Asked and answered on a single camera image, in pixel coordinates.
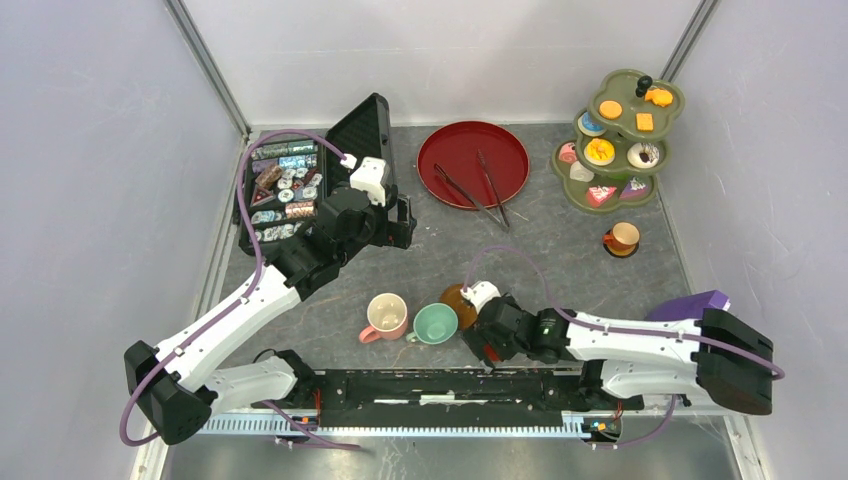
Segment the brown saucer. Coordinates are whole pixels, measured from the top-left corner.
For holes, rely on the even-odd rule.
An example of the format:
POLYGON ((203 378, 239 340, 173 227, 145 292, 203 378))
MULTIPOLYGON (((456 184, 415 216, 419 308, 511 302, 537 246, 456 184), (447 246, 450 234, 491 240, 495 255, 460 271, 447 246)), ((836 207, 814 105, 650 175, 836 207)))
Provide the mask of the brown saucer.
POLYGON ((477 321, 478 313, 475 306, 462 296, 462 287, 462 284, 447 287, 439 297, 439 302, 454 311, 458 318, 458 329, 465 331, 477 321))

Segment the mint green cup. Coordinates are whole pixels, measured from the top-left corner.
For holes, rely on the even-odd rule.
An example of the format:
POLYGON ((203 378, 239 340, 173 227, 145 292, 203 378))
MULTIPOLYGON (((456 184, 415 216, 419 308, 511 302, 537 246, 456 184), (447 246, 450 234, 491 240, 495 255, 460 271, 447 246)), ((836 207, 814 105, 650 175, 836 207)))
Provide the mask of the mint green cup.
POLYGON ((451 338, 458 330, 456 312, 444 303, 423 307, 413 319, 413 330, 405 337, 407 342, 438 345, 451 338))

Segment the pink mug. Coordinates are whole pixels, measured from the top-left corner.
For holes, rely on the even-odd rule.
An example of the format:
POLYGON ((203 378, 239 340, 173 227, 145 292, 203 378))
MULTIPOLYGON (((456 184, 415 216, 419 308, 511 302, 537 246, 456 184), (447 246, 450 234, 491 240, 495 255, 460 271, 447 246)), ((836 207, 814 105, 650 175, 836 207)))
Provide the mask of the pink mug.
POLYGON ((408 327, 406 302, 394 293, 375 296, 368 304, 366 317, 368 326, 359 334, 359 341, 363 344, 400 339, 408 327))

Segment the orange smiley coaster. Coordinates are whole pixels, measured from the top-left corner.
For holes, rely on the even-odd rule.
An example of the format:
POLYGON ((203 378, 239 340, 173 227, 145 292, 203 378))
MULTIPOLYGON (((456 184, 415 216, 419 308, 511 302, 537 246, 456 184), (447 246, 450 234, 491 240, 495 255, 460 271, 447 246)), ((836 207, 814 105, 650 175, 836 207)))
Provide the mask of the orange smiley coaster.
POLYGON ((607 245, 604 245, 603 248, 612 257, 620 258, 620 259, 629 258, 629 257, 635 255, 639 250, 638 246, 634 246, 633 248, 629 248, 629 249, 625 249, 625 250, 616 250, 616 249, 613 249, 613 248, 611 248, 607 245))

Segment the small orange cup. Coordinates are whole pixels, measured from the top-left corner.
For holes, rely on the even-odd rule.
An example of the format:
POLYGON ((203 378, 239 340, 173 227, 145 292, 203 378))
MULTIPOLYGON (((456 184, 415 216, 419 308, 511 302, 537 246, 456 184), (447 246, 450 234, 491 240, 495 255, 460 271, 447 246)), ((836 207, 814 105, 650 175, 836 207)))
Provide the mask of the small orange cup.
POLYGON ((634 224, 618 222, 602 237, 602 245, 616 250, 625 250, 634 246, 639 247, 640 240, 640 230, 634 224))

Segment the pink strawberry cake slice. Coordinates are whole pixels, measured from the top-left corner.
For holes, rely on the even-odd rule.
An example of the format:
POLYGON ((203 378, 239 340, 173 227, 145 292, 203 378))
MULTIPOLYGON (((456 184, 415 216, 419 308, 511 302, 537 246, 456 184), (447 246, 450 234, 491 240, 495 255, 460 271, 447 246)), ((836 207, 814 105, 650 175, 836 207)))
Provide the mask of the pink strawberry cake slice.
POLYGON ((586 200, 590 208, 600 208, 615 198, 615 186, 591 186, 587 189, 586 200))

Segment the white roll cake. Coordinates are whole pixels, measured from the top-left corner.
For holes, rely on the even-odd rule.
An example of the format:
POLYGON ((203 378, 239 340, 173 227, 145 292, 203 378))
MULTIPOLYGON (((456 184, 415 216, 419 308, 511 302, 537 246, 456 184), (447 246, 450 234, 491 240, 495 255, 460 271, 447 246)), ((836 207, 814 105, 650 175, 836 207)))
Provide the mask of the white roll cake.
POLYGON ((595 174, 587 169, 581 162, 575 161, 569 169, 569 178, 575 182, 589 183, 595 177, 595 174))

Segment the pink roll cake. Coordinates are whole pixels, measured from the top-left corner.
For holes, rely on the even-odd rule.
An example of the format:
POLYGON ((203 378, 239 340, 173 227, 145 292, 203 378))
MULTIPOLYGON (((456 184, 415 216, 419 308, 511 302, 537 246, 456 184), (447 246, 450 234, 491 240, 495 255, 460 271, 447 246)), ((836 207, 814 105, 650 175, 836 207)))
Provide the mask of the pink roll cake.
POLYGON ((557 159, 565 164, 573 164, 577 161, 577 154, 575 150, 575 142, 568 141, 565 142, 559 149, 557 154, 557 159))

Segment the purple triangle cake slice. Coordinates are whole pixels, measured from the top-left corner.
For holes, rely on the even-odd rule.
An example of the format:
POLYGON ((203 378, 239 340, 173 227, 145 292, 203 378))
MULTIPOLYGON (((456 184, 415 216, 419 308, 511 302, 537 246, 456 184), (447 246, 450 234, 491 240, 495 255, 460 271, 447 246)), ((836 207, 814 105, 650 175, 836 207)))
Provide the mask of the purple triangle cake slice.
POLYGON ((652 191, 652 183, 649 179, 632 177, 623 187, 619 200, 634 202, 647 197, 652 191))

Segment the yellow frosted donut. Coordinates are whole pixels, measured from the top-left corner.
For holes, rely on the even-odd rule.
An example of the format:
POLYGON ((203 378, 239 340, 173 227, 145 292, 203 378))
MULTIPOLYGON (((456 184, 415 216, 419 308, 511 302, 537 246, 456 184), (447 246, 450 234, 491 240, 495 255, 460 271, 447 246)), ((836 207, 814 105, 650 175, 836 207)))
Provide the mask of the yellow frosted donut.
POLYGON ((600 137, 592 138, 584 148, 586 160, 596 166, 606 166, 616 157, 615 146, 612 142, 600 137))

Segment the blue frosted donut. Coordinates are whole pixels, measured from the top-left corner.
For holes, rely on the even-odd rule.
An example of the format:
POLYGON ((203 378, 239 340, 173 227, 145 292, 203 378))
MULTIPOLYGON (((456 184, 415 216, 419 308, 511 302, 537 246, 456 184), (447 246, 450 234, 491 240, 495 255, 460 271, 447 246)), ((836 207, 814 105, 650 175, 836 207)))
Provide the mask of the blue frosted donut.
POLYGON ((589 137, 599 137, 606 132, 606 129, 593 121, 588 111, 583 111, 577 120, 578 130, 589 137))

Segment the white chocolate donut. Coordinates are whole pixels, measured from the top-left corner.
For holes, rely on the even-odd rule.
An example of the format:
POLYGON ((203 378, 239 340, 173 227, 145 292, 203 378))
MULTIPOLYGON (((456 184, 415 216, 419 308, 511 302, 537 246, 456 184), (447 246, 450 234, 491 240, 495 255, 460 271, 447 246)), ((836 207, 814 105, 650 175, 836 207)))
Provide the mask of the white chocolate donut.
POLYGON ((655 167, 662 159, 659 147, 654 143, 634 143, 627 151, 629 164, 637 169, 655 167))

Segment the orange square cracker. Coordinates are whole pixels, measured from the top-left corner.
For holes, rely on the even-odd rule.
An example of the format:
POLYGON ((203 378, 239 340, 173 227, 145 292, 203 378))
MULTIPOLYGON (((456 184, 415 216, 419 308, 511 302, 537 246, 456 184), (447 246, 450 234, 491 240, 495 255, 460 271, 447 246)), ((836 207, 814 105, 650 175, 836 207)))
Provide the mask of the orange square cracker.
POLYGON ((636 127, 639 132, 653 132, 654 131, 654 117, 652 113, 649 112, 637 112, 636 116, 636 127))

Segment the orange bear cookie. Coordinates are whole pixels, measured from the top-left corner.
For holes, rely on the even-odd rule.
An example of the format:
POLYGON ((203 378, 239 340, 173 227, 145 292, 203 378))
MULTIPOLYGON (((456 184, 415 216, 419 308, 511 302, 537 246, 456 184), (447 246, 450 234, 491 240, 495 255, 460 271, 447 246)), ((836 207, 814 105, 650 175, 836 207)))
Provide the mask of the orange bear cookie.
POLYGON ((673 104, 675 96, 670 90, 652 88, 645 93, 644 100, 658 107, 665 108, 673 104))

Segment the red round coaster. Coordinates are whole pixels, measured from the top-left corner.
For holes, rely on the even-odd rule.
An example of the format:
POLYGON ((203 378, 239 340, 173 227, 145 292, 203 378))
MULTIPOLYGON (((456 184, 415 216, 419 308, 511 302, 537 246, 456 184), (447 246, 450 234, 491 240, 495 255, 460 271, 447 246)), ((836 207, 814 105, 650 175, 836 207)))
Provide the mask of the red round coaster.
POLYGON ((485 345, 483 346, 483 352, 484 352, 485 358, 486 358, 486 359, 487 359, 490 363, 492 363, 492 364, 496 364, 496 363, 500 363, 500 362, 501 362, 501 359, 500 359, 500 357, 497 355, 497 352, 493 349, 493 347, 492 347, 490 344, 485 344, 485 345))

